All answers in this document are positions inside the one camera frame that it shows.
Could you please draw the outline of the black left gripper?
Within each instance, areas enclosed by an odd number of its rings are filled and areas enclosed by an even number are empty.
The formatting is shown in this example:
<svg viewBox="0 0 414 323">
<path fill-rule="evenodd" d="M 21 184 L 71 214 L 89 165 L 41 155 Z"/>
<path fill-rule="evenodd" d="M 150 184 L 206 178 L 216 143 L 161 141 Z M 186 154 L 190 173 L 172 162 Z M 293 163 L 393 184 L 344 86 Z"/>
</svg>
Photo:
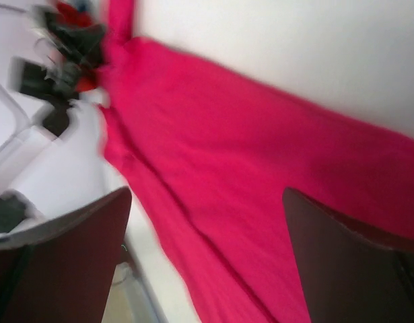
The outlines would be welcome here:
<svg viewBox="0 0 414 323">
<path fill-rule="evenodd" d="M 35 5 L 31 10 L 35 29 L 50 41 L 60 57 L 52 67 L 15 57 L 12 88 L 44 101 L 77 100 L 77 86 L 84 75 L 91 75 L 103 62 L 103 24 L 77 26 L 63 20 L 56 9 Z"/>
</svg>

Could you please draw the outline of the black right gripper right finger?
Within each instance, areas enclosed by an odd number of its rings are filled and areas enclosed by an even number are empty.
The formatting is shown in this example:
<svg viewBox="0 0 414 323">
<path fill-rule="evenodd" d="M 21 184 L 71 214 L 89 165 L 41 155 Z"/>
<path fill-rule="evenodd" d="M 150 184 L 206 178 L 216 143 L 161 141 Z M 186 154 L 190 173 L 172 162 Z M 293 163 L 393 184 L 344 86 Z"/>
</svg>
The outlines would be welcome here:
<svg viewBox="0 0 414 323">
<path fill-rule="evenodd" d="M 293 188 L 283 206 L 312 322 L 414 322 L 414 240 Z"/>
</svg>

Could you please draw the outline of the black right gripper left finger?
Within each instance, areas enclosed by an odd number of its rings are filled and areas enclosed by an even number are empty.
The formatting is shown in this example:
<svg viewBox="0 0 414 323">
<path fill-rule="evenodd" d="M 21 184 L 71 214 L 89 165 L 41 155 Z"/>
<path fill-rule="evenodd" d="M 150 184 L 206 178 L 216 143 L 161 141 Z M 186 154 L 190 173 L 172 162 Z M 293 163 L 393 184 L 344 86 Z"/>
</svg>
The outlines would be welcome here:
<svg viewBox="0 0 414 323">
<path fill-rule="evenodd" d="M 0 322 L 101 322 L 122 253 L 127 187 L 0 238 Z"/>
</svg>

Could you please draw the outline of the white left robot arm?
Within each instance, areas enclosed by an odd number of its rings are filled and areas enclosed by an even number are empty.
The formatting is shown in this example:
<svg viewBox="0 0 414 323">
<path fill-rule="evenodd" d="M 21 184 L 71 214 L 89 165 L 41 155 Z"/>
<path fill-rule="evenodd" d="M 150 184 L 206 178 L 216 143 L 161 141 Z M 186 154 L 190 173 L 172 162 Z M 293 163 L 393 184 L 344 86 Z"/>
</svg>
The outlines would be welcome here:
<svg viewBox="0 0 414 323">
<path fill-rule="evenodd" d="M 75 84 L 91 58 L 65 46 L 44 3 L 0 3 L 0 239 L 105 192 L 98 90 Z"/>
</svg>

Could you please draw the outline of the magenta t shirt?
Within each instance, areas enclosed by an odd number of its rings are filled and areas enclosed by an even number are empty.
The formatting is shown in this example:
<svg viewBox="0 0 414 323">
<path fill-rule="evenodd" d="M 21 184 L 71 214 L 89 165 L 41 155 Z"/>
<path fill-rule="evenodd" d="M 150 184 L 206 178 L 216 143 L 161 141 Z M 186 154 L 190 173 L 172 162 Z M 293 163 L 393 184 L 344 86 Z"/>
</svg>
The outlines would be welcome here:
<svg viewBox="0 0 414 323">
<path fill-rule="evenodd" d="M 414 240 L 414 1 L 109 1 L 106 159 L 202 322 L 308 322 L 282 195 Z"/>
</svg>

